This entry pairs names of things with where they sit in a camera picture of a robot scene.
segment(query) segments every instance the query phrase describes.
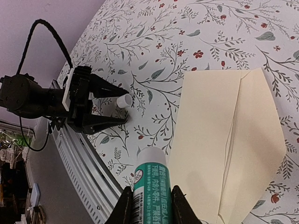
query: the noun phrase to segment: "cream envelope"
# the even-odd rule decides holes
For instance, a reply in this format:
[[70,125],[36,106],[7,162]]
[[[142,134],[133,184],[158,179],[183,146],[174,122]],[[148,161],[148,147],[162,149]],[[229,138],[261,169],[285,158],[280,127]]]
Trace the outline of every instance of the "cream envelope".
[[185,73],[169,170],[199,219],[241,223],[284,155],[261,69]]

